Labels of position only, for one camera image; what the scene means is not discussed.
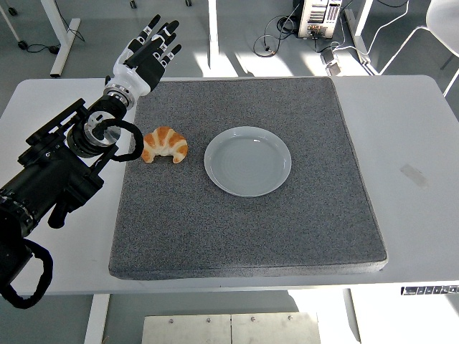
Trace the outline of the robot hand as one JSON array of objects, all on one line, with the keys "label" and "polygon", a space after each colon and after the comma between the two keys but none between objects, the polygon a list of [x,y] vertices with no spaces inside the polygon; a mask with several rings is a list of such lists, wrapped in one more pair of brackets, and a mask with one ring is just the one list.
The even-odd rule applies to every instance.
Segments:
[{"label": "robot hand", "polygon": [[105,94],[119,92],[137,99],[158,85],[168,64],[181,50],[179,44],[169,47],[176,38],[179,22],[166,22],[157,29],[160,19],[157,14],[127,44],[113,66],[113,78],[105,82]]}]

